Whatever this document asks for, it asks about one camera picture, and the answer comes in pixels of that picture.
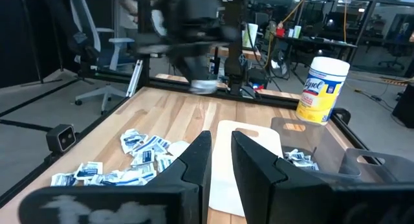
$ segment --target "clear plastic bin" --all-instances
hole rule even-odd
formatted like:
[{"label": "clear plastic bin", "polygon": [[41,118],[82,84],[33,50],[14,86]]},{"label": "clear plastic bin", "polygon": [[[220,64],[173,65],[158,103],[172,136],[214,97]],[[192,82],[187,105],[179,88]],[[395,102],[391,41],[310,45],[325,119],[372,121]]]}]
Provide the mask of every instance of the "clear plastic bin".
[{"label": "clear plastic bin", "polygon": [[[271,128],[279,133],[283,152],[298,149],[311,155],[319,170],[304,170],[328,183],[414,181],[414,172],[410,171],[414,162],[395,155],[356,149],[344,135],[329,131],[327,126],[275,117]],[[370,159],[379,163],[371,164]]]}]

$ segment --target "gray chair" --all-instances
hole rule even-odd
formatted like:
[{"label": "gray chair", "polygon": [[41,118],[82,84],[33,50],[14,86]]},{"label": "gray chair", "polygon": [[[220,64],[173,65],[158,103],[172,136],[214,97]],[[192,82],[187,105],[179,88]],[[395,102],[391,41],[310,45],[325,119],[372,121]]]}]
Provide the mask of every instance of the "gray chair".
[{"label": "gray chair", "polygon": [[[123,65],[134,65],[136,61],[133,58],[125,57],[120,58],[119,53],[120,49],[126,43],[134,42],[133,39],[130,38],[111,38],[109,42],[114,44],[113,49],[101,49],[101,43],[99,38],[99,33],[113,33],[113,29],[109,28],[96,28],[95,24],[92,19],[92,15],[89,12],[89,8],[85,0],[70,0],[71,1],[71,8],[73,19],[76,25],[78,26],[79,30],[83,32],[90,40],[93,40],[94,48],[100,52],[97,66],[91,67],[91,69],[97,68],[108,68],[111,71],[115,71],[118,66]],[[75,61],[80,63],[80,56],[75,57]],[[105,87],[96,89],[94,91],[78,95],[75,97],[75,104],[81,105],[82,100],[85,98],[103,95],[102,107],[101,107],[101,114],[105,113],[105,107],[107,101],[111,99],[111,95],[116,96],[125,96],[125,92],[115,89],[110,84],[106,85]]]}]

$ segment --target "concrete floor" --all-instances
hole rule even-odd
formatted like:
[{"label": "concrete floor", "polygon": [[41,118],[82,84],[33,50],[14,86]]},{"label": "concrete floor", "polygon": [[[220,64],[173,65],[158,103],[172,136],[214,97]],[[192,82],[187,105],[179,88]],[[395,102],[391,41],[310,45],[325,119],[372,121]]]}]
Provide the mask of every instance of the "concrete floor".
[{"label": "concrete floor", "polygon": [[[165,58],[152,59],[150,67],[151,76],[168,73],[168,61]],[[300,79],[306,80],[307,69],[298,67],[296,73]],[[276,79],[276,82],[282,91],[299,94],[303,85],[298,77],[292,74],[288,81]],[[26,87],[13,90],[0,89],[0,112],[74,79],[73,75],[67,73],[60,74],[58,78],[63,81],[35,85],[30,89]],[[81,106],[73,104],[76,95],[106,84],[98,80],[93,80],[93,82],[94,85],[76,82],[1,119],[51,128],[58,124],[73,124],[76,131],[81,132],[100,117],[101,97],[85,100]],[[383,93],[387,88],[382,98],[392,107],[396,105],[396,93],[404,89],[399,86],[386,87],[384,84],[352,78],[349,78],[347,83],[376,95]],[[112,84],[119,89],[127,89],[127,84]],[[278,90],[274,84],[269,84],[268,89]],[[119,101],[120,98],[114,98],[109,107],[115,106]],[[371,150],[400,155],[414,161],[414,150],[411,147],[414,142],[414,130],[394,122],[390,117],[390,111],[365,96],[353,92],[349,87],[342,89],[336,106],[344,107],[351,112],[350,128]],[[3,183],[0,183],[0,194],[2,194],[31,172],[49,154],[45,132],[0,124],[0,152],[0,175],[5,178]]]}]

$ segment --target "office chair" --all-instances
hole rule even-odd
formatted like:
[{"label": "office chair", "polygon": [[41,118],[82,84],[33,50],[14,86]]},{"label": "office chair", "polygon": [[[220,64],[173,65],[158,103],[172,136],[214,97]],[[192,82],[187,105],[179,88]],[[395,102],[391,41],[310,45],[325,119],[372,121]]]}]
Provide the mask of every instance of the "office chair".
[{"label": "office chair", "polygon": [[401,56],[409,56],[410,53],[408,53],[408,50],[406,50],[406,47],[403,45],[394,45],[394,44],[390,44],[388,47],[388,53],[390,53],[390,55],[394,56],[394,60],[392,61],[382,61],[379,62],[378,65],[383,65],[386,64],[387,67],[394,67],[395,65],[398,65],[400,67],[400,70],[404,70],[405,67],[402,63],[398,62],[398,58]]},{"label": "office chair", "polygon": [[[130,38],[111,38],[109,42],[114,44],[114,49],[101,49],[101,43],[99,39],[99,33],[113,33],[113,29],[109,28],[96,28],[92,19],[92,15],[89,12],[89,8],[85,0],[70,0],[73,19],[76,25],[79,28],[79,31],[83,32],[89,39],[93,39],[94,48],[100,52],[96,68],[109,68],[112,71],[115,71],[116,68],[120,65],[133,65],[135,60],[133,58],[120,58],[119,53],[121,46],[125,43],[134,42]],[[80,63],[80,56],[75,57],[75,61]],[[105,87],[96,89],[94,91],[78,95],[75,97],[75,104],[81,105],[82,100],[85,98],[103,95],[103,102],[101,107],[101,114],[106,112],[105,107],[107,101],[111,100],[111,95],[116,96],[125,96],[125,92],[115,89],[111,85],[106,85]]]}]

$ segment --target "workstation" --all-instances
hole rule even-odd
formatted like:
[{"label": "workstation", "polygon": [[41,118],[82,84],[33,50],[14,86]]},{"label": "workstation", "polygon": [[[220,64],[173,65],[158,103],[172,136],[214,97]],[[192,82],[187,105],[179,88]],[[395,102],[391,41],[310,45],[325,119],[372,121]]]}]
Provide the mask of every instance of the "workstation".
[{"label": "workstation", "polygon": [[[238,1],[240,0],[224,2],[223,5],[229,7],[227,15],[237,15],[237,10],[240,11],[243,6]],[[141,8],[139,19],[145,19],[148,13],[149,10]],[[150,26],[145,20],[142,23],[142,28]],[[71,125],[60,126],[64,131],[57,131],[59,128],[50,129],[54,130],[48,133],[50,142],[43,146],[51,150],[50,155],[0,197],[0,219],[7,223],[63,222],[59,217],[64,217],[65,214],[60,216],[55,211],[60,207],[58,203],[49,203],[56,201],[55,198],[61,195],[74,196],[83,205],[83,208],[78,208],[80,211],[76,215],[86,223],[88,218],[90,222],[96,220],[93,217],[99,218],[99,211],[102,211],[102,216],[96,223],[280,223],[275,217],[282,215],[282,223],[332,223],[345,218],[348,218],[349,223],[358,223],[361,220],[368,223],[385,218],[389,213],[384,210],[391,208],[391,204],[411,205],[411,200],[404,199],[412,192],[413,176],[409,168],[413,163],[410,160],[371,150],[360,140],[360,133],[349,127],[352,114],[340,106],[332,107],[329,118],[321,120],[325,125],[301,120],[296,110],[300,102],[303,102],[302,96],[266,87],[256,89],[255,85],[260,84],[252,82],[249,77],[251,69],[247,70],[247,66],[242,66],[240,55],[253,61],[260,60],[262,54],[243,49],[242,42],[237,41],[230,43],[227,48],[209,45],[202,50],[202,57],[215,54],[215,57],[231,60],[227,66],[224,64],[228,79],[217,82],[217,90],[206,95],[191,91],[194,82],[191,76],[186,76],[180,69],[177,70],[182,76],[165,73],[151,76],[151,73],[157,71],[150,63],[155,58],[153,54],[139,54],[131,63],[132,66],[127,65],[133,68],[130,69],[130,75],[115,71],[119,78],[114,78],[114,73],[111,73],[111,63],[107,68],[102,66],[104,69],[100,70],[101,66],[98,66],[97,71],[91,71],[95,65],[81,60],[80,64],[85,73],[92,72],[94,76],[101,73],[108,75],[110,81],[126,81],[128,88],[125,94],[114,108],[108,108],[104,104],[111,95],[116,95],[116,91],[110,88],[106,89],[107,92],[99,91],[104,97],[100,113],[102,115],[81,133],[76,134]],[[156,58],[165,55],[169,53],[157,53]],[[86,101],[78,106],[79,111],[82,111],[85,104]],[[49,187],[54,175],[77,174],[81,163],[101,162],[103,175],[117,170],[130,171],[135,158],[125,154],[122,147],[122,136],[130,129],[148,137],[158,136],[171,145],[184,141],[190,146],[178,155],[174,155],[166,147],[167,155],[175,156],[175,161],[161,172],[158,165],[154,166],[157,168],[157,176],[152,180],[148,179],[145,186],[85,186],[85,181],[79,181],[78,186]],[[66,134],[65,131],[73,133],[76,139],[73,144],[63,149],[64,142],[59,135]],[[310,157],[314,164],[306,169],[294,166],[296,161],[286,156],[292,152],[294,154],[294,150]],[[188,155],[195,159],[188,161]],[[274,160],[271,161],[268,155],[275,157],[271,158]],[[195,164],[197,172],[202,173],[195,176],[181,172],[189,177],[177,176],[171,171],[179,168],[180,163],[191,169]],[[272,174],[267,174],[278,174],[280,171],[284,176],[283,180],[275,181]],[[177,185],[173,179],[180,183],[185,181],[197,185],[200,191],[186,195],[191,203],[172,203],[169,198],[164,199],[168,191],[171,194],[180,194],[173,188]],[[230,183],[225,187],[227,190],[223,189],[223,183],[220,182]],[[257,188],[266,188],[263,192],[253,194],[263,197],[261,200],[249,195]],[[324,199],[319,205],[311,205],[327,194],[329,199]],[[359,198],[347,199],[354,197],[354,194],[358,194]],[[101,201],[102,196],[108,196],[107,204]],[[347,202],[346,207],[340,205],[342,201]],[[138,203],[138,209],[130,207],[129,210],[122,210],[122,205],[128,202]],[[355,214],[353,207],[361,202],[369,203],[362,209],[363,212],[380,212],[380,215],[373,217]],[[328,212],[320,211],[322,206],[329,207],[326,209]],[[405,217],[408,217],[409,208],[401,208],[400,211],[402,215],[407,212]],[[119,219],[127,216],[130,219],[129,222],[116,222],[114,216]]]}]

